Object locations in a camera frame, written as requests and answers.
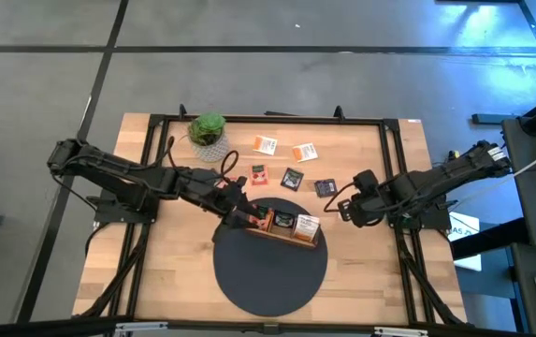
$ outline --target wooden table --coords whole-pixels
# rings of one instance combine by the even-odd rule
[[[139,161],[149,117],[142,113],[124,115],[114,150],[116,155]],[[429,169],[421,122],[399,120],[399,124],[408,170]],[[219,170],[219,163],[207,164],[196,159],[188,139],[184,138],[186,123],[171,122],[168,130],[176,139],[172,153],[177,165]],[[313,182],[327,178],[334,178],[340,188],[365,169],[372,169],[383,182],[384,161],[378,127],[231,123],[226,125],[226,135],[231,149],[240,153],[239,162],[229,176],[248,176],[251,165],[268,167],[268,185],[252,186],[248,182],[245,186],[249,200],[285,198],[320,217],[328,248],[324,282],[315,297],[292,314],[266,318],[240,310],[226,298],[214,276],[211,235],[219,223],[217,217],[182,200],[163,201],[150,234],[135,317],[220,322],[407,324],[393,231],[385,221],[376,227],[357,228],[343,222],[337,213],[324,213],[327,198],[318,198],[313,188]],[[276,154],[253,152],[256,135],[277,139]],[[396,173],[398,166],[391,133],[388,139]],[[313,142],[319,158],[297,163],[292,147],[306,142]],[[286,168],[305,174],[297,192],[280,186]],[[349,188],[341,197],[348,198],[354,192]],[[93,239],[80,280],[75,314],[88,309],[115,274],[124,231],[125,224],[111,224]],[[434,230],[423,230],[421,242],[428,279],[454,314],[465,319],[448,242]],[[122,299],[127,298],[129,285],[127,279]],[[413,293],[418,317],[423,320],[419,287],[414,280]],[[119,314],[124,312],[125,300],[121,300]]]

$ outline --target gray floor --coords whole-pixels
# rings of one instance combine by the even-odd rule
[[[536,0],[528,0],[536,16]],[[0,0],[0,44],[105,44],[119,1]],[[131,0],[119,45],[535,46],[517,5],[420,0]],[[99,54],[0,54],[0,323],[13,317],[56,187],[45,162],[80,125]],[[124,112],[260,114],[265,110],[419,118],[432,162],[478,139],[501,142],[473,113],[521,114],[536,105],[536,58],[385,54],[115,54],[89,141],[111,151]],[[461,198],[491,185],[470,184]],[[75,189],[98,189],[77,180]],[[458,212],[498,223],[521,214],[514,184]],[[68,202],[34,319],[69,317],[92,212]],[[502,300],[466,296],[470,320]]]

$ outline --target white cable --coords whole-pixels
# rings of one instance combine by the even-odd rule
[[[529,168],[531,168],[532,166],[536,165],[536,160],[532,161],[531,163],[529,163],[527,166],[525,166],[524,168],[520,169],[519,171],[517,171],[513,176],[508,176],[506,178],[504,178],[503,180],[499,181],[498,183],[495,183],[493,184],[492,186],[488,186],[486,188],[483,188],[475,193],[472,193],[468,196],[466,196],[465,198],[463,198],[461,201],[458,202],[457,205],[455,205],[455,207],[453,207],[452,210],[449,210],[449,212],[452,212],[454,210],[456,210],[457,207],[459,207],[461,204],[463,204],[465,201],[473,198],[473,197],[477,197],[477,196],[480,196],[492,189],[495,189],[497,188],[498,186],[510,181],[511,179],[514,179],[516,176],[518,176],[519,174],[525,172],[526,170],[528,170]]]

